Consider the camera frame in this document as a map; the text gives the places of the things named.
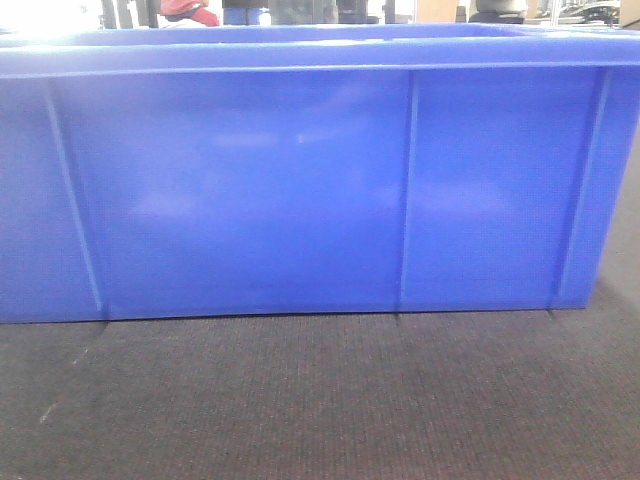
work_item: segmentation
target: blue plastic crate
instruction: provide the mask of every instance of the blue plastic crate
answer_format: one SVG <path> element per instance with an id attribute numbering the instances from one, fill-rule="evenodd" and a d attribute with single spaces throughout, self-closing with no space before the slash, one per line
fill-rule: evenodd
<path id="1" fill-rule="evenodd" d="M 0 320 L 583 307 L 640 36 L 0 37 Z"/>

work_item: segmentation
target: dark carpet floor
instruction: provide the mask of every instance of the dark carpet floor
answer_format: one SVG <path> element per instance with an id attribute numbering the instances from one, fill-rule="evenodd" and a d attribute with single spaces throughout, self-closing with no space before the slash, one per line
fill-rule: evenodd
<path id="1" fill-rule="evenodd" d="M 640 479 L 640 142 L 584 311 L 0 326 L 0 480 Z"/>

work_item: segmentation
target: person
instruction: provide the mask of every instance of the person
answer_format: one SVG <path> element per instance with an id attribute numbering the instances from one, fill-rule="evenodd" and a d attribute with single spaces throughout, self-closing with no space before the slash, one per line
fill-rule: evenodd
<path id="1" fill-rule="evenodd" d="M 209 0 L 162 0 L 160 14 L 170 22 L 189 18 L 207 27 L 217 27 L 220 25 L 218 16 L 205 8 L 208 6 Z"/>
<path id="2" fill-rule="evenodd" d="M 315 2 L 318 12 L 314 12 Z M 338 23 L 336 0 L 269 0 L 269 10 L 274 25 Z"/>
<path id="3" fill-rule="evenodd" d="M 270 25 L 268 0 L 222 0 L 225 25 Z"/>

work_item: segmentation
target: blue container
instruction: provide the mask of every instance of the blue container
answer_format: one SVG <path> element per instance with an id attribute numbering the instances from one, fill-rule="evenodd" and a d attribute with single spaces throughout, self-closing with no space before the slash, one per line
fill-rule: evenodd
<path id="1" fill-rule="evenodd" d="M 584 307 L 640 36 L 0 37 L 0 319 Z"/>

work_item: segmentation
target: red object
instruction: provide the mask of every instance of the red object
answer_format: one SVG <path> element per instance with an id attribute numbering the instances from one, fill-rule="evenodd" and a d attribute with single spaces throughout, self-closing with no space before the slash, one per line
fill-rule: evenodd
<path id="1" fill-rule="evenodd" d="M 162 15 L 180 15 L 181 13 L 188 12 L 196 5 L 200 4 L 193 0 L 162 0 L 160 13 Z"/>
<path id="2" fill-rule="evenodd" d="M 220 20 L 218 20 L 218 16 L 211 10 L 207 10 L 204 7 L 196 10 L 195 13 L 191 15 L 191 20 L 202 23 L 207 27 L 220 26 Z"/>

